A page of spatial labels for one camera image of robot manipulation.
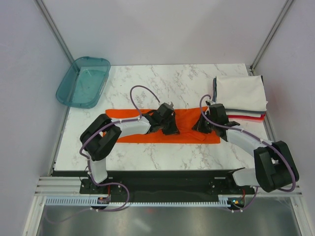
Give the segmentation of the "orange t shirt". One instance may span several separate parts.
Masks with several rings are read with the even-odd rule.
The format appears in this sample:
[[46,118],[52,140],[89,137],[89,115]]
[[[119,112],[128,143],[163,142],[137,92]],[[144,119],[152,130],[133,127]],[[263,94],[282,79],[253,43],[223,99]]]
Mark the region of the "orange t shirt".
[[118,143],[132,144],[219,144],[220,137],[213,131],[204,134],[192,129],[201,115],[199,108],[176,109],[175,119],[179,134],[164,135],[162,131],[147,135],[131,135],[118,139]]

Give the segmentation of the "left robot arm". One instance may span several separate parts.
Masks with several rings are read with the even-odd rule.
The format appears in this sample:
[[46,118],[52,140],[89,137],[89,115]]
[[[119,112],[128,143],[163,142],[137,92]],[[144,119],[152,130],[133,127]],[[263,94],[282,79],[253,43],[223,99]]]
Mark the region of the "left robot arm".
[[108,188],[106,157],[118,139],[132,135],[148,135],[161,131],[164,135],[179,134],[173,103],[161,103],[156,110],[132,118],[110,118],[99,115],[82,133],[79,153],[87,159],[91,188],[104,193]]

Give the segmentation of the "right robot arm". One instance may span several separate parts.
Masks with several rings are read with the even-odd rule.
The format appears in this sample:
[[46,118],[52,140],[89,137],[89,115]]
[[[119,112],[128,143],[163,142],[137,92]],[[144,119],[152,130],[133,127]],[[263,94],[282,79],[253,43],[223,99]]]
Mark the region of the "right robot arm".
[[262,139],[244,129],[240,123],[230,121],[222,104],[209,104],[205,109],[198,109],[200,117],[193,130],[215,132],[221,139],[238,146],[254,159],[253,168],[228,172],[225,181],[228,192],[238,193],[243,186],[260,187],[265,192],[292,192],[296,188],[299,173],[285,142]]

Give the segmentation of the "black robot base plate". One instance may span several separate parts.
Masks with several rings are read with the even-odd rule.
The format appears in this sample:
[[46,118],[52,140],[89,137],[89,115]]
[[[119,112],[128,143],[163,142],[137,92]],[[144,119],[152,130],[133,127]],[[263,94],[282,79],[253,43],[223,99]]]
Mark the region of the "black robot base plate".
[[229,170],[109,171],[103,186],[83,179],[81,194],[110,194],[115,200],[217,200],[219,195],[254,194],[249,186],[231,187]]

